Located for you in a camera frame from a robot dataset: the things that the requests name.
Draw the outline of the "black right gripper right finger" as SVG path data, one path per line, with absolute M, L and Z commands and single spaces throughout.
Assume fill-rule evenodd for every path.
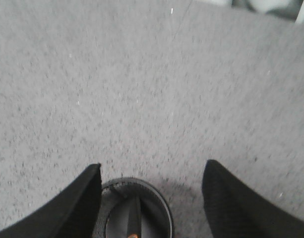
M 205 165 L 202 195 L 215 238 L 304 238 L 304 221 L 264 199 L 216 160 Z

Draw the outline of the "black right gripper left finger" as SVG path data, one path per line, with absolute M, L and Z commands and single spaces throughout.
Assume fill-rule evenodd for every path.
M 41 208 L 0 231 L 0 238 L 90 238 L 101 205 L 100 164 L 89 165 Z

